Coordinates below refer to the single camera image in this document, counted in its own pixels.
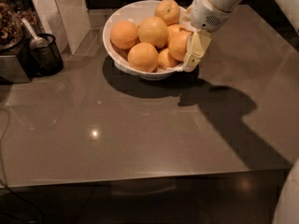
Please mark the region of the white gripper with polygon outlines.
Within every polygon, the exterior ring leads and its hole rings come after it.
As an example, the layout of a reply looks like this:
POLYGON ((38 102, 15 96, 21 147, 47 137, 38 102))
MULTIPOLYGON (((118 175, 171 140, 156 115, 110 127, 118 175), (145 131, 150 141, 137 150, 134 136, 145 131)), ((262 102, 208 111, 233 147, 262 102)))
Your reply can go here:
POLYGON ((194 32, 187 39, 187 52, 182 65, 185 72, 193 71, 201 62, 211 42, 210 33, 218 31, 230 17, 230 12, 216 8, 209 0, 193 0, 191 7, 180 10, 179 23, 194 32))

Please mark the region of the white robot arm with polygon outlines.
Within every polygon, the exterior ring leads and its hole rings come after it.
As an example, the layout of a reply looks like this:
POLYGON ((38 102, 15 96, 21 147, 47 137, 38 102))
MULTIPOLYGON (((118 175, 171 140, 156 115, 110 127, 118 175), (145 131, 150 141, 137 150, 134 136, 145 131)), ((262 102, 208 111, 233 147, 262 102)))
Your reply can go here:
MULTIPOLYGON (((218 31, 243 0, 193 0, 185 12, 196 32, 188 38, 185 71, 192 71, 204 56, 210 33, 218 31)), ((299 34, 299 0, 275 0, 293 29, 299 34)), ((299 159, 292 166, 280 192, 272 224, 299 224, 299 159)))

